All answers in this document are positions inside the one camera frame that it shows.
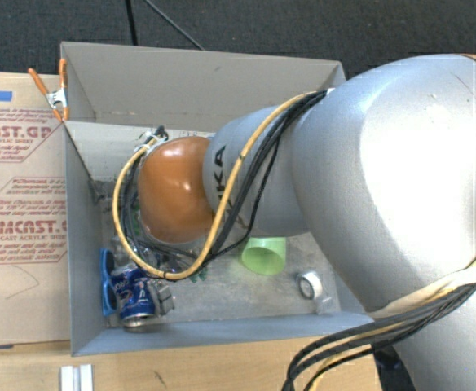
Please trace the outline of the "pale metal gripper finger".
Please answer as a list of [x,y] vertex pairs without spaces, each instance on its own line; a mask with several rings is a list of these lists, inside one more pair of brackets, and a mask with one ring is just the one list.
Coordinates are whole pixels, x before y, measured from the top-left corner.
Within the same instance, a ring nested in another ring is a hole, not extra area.
[[161,280],[150,280],[148,291],[154,305],[155,316],[165,316],[174,309],[174,296],[168,284]]
[[112,253],[115,258],[116,266],[135,266],[133,258],[127,253],[126,249],[121,243],[118,235],[112,237]]

